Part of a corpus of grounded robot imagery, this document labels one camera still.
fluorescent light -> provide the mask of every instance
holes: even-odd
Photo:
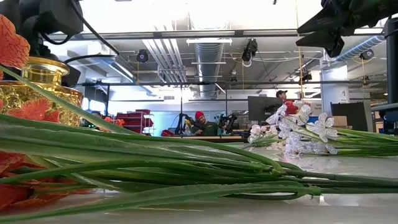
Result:
[[[232,44],[232,39],[215,39],[215,38],[187,39],[187,44]]]
[[[226,62],[192,62],[192,65],[226,65]]]
[[[381,34],[382,28],[360,28],[355,30],[355,34]]]

metal beam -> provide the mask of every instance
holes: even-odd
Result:
[[[305,82],[305,84],[363,84],[361,80],[345,80],[345,81],[319,81],[319,82]],[[369,83],[386,83],[386,81],[366,81],[365,84]],[[246,81],[246,82],[173,82],[173,83],[162,83],[162,82],[145,82],[145,83],[78,83],[78,86],[172,86],[172,85],[283,85],[283,84],[293,84],[299,85],[300,82],[256,82],[256,81]]]
[[[375,34],[353,34],[353,36],[373,36]],[[206,37],[303,37],[306,34],[297,34],[296,29],[247,29],[247,30],[176,30],[155,32],[125,32],[125,33],[102,33],[106,40],[142,40],[142,39],[189,39]],[[52,40],[64,40],[64,34],[50,35]],[[98,40],[93,34],[78,34],[70,40]]]

red beanie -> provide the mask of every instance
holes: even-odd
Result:
[[[202,111],[197,111],[195,113],[195,119],[199,119],[201,116],[205,115]]]

person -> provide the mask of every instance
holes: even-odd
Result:
[[[286,115],[296,114],[299,108],[293,105],[292,100],[287,99],[286,93],[287,90],[285,91],[279,90],[278,92],[276,92],[276,97],[281,99],[284,102],[284,104],[287,106]]]
[[[194,136],[217,136],[218,125],[214,122],[207,121],[203,112],[197,111],[195,113],[195,119],[198,125],[203,127],[203,130],[196,126],[193,126],[192,133]]]

ceiling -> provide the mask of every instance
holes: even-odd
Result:
[[[196,17],[203,19],[204,24],[228,21],[228,29],[293,29],[297,25],[303,24],[320,10],[320,0],[278,0],[277,5],[272,5],[272,0],[255,0],[247,3],[242,1],[126,1],[115,2],[114,0],[84,0],[81,2],[86,20],[100,33],[116,32],[143,32],[156,31],[155,26],[159,24],[171,25],[173,30],[190,30],[191,19]],[[345,37],[345,50],[358,45],[370,36]],[[220,66],[219,78],[221,81],[229,81],[231,77],[236,77],[238,81],[245,82],[267,82],[267,81],[297,81],[296,71],[300,67],[298,48],[295,42],[298,37],[257,37],[259,52],[255,58],[267,60],[267,62],[253,61],[250,67],[243,67],[240,60],[243,48],[248,42],[248,38],[232,38],[231,44],[224,45],[222,62],[226,64]],[[89,45],[92,41],[70,41],[63,46],[51,46],[53,52],[62,55],[65,50],[78,52],[81,55],[89,52]],[[128,70],[134,78],[141,83],[159,82],[160,79],[155,73],[158,64],[149,53],[149,60],[146,63],[137,64],[136,55],[140,49],[147,49],[142,40],[112,39],[109,43],[113,44],[121,53],[120,58],[128,62]],[[177,45],[183,61],[183,65],[191,71],[195,71],[196,62],[194,44],[187,44],[187,39],[177,39]],[[314,57],[319,57],[323,49],[313,47],[302,47],[300,49],[304,58],[301,63],[305,64]],[[385,79],[386,72],[386,43],[382,43],[373,48],[375,57],[361,63],[359,58],[347,61],[348,78],[350,80],[360,80],[364,75],[368,75],[372,80]],[[75,62],[75,66],[83,66],[82,62]],[[87,73],[87,79],[102,79],[104,82],[127,82],[125,78],[120,78],[120,74],[112,69],[104,68],[108,74],[99,77],[95,72]],[[319,70],[319,66],[311,68],[312,71]],[[194,75],[188,76],[188,81],[198,82],[199,78]],[[355,89],[364,88],[361,84],[351,85]],[[367,91],[383,93],[386,87],[383,85],[365,86]],[[230,86],[235,90],[266,90],[274,88],[296,88],[297,85],[235,85]],[[126,91],[125,87],[113,88],[113,91]]]
[[[346,47],[350,49],[363,40],[369,38],[368,36],[355,36],[345,37]],[[289,81],[291,78],[295,78],[299,73],[294,71],[299,68],[300,62],[297,57],[299,56],[298,48],[295,45],[295,41],[298,37],[260,37],[257,38],[259,52],[255,58],[262,58],[264,60],[275,60],[276,62],[257,62],[253,61],[252,65],[248,68],[241,65],[241,56],[243,48],[246,46],[247,38],[233,38],[232,44],[224,45],[224,53],[221,61],[225,61],[225,65],[221,65],[220,73],[221,76],[218,80],[229,81],[233,76],[236,76],[239,81]],[[138,70],[136,56],[140,49],[146,49],[145,45],[141,40],[112,40],[110,41],[118,50],[121,55],[130,61],[131,65]],[[192,62],[196,62],[194,44],[187,44],[186,39],[177,39],[178,47],[180,49],[181,58],[183,64],[186,67],[196,68],[196,65],[192,65]],[[302,47],[301,49],[304,58],[302,64],[307,63],[315,56],[319,57],[322,54],[323,49],[314,47]],[[354,58],[347,61],[348,65],[348,78],[350,80],[356,80],[362,78],[364,75],[378,75],[386,72],[386,44],[382,43],[375,47],[375,58],[361,63],[360,58]],[[291,58],[287,62],[278,62],[278,60]],[[312,70],[319,70],[320,67],[313,67]],[[151,71],[157,70],[157,63],[149,54],[149,60],[146,63],[139,65],[140,71]],[[140,73],[140,81],[143,82],[158,82],[159,79],[156,75],[150,73]],[[199,78],[190,77],[189,81],[199,82]],[[270,88],[272,85],[245,85],[245,89],[248,88]],[[242,89],[242,86],[233,86],[235,89]]]

